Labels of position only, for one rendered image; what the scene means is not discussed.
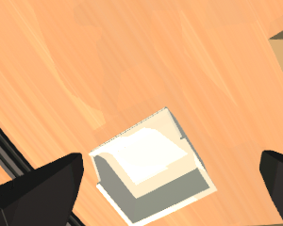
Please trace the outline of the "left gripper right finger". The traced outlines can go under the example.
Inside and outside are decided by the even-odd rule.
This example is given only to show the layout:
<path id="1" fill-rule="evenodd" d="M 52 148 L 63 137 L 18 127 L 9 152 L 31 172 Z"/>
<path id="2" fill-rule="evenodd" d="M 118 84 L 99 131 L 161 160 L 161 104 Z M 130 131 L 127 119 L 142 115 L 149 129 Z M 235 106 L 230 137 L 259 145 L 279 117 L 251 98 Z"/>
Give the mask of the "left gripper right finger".
<path id="1" fill-rule="evenodd" d="M 262 151 L 259 173 L 283 221 L 283 154 L 271 150 Z"/>

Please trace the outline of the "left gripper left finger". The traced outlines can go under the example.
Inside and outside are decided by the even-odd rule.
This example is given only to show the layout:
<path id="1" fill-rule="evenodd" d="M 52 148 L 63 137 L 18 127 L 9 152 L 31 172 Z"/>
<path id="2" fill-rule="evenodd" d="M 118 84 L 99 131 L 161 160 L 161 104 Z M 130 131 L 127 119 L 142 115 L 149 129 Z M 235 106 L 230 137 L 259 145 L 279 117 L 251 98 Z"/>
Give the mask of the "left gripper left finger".
<path id="1" fill-rule="evenodd" d="M 84 176 L 71 152 L 0 185 L 0 226 L 66 226 Z"/>

